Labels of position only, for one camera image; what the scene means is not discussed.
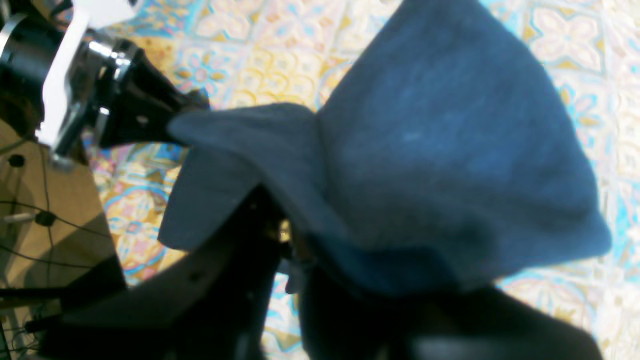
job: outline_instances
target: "black cylinder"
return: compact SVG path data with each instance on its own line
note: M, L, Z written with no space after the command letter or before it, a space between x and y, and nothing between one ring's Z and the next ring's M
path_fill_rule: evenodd
M0 95L26 97L42 113L42 85L63 34L21 14L14 15L0 34Z

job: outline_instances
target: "white bracket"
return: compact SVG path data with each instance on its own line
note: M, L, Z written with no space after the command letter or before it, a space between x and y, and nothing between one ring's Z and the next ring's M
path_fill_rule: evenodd
M51 63L42 87L44 120L36 131L38 142L53 146L67 117L71 100L69 69L88 28L100 29L133 19L143 0L74 0L74 15Z

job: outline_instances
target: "silver metal part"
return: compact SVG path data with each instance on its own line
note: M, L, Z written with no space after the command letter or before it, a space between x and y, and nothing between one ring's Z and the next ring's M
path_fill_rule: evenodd
M30 222L36 218L35 213L21 213L15 215L8 215L0 218L0 224L20 224L23 222Z
M9 21L4 25L2 31L0 31L0 56L2 56L6 43L9 42L11 33L13 32L15 27L20 24L20 21L26 19L26 17L26 15L21 13L12 16L11 19L9 19Z
M49 164L55 170L66 173L72 172L75 168L75 163L73 160L71 160L70 158L63 158L62 156L57 154L51 154L51 157L49 158Z
M98 111L98 117L95 119L95 127L93 129L93 139L96 143L102 141L102 134L104 134L110 115L111 112L107 108L100 108Z
M127 74L127 71L131 66L131 60L136 54L136 51L138 51L138 47L132 45L128 50L126 50L126 52L121 51L119 53L111 53L111 58L116 64L116 70L113 73L113 79L115 81L122 79Z
M89 43L89 50L105 59L108 59L111 57L111 53L113 52L113 45L107 42L102 42L100 40L92 40Z

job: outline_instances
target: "hole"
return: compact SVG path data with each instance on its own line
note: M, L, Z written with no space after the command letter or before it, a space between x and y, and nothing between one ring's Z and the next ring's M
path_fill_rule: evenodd
M11 167L15 167L15 168L23 167L24 162L25 162L24 156L20 154L11 155L11 157L9 158L9 166Z

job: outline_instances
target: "robotic arm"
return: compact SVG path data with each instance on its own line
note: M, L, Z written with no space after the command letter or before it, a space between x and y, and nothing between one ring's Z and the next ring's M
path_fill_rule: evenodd
M69 154L86 127L101 147L176 142L166 123L209 107L206 94L181 94L134 43L99 32L135 17L143 1L74 1L64 33L28 2L3 4L0 119L50 147L55 167L73 165Z

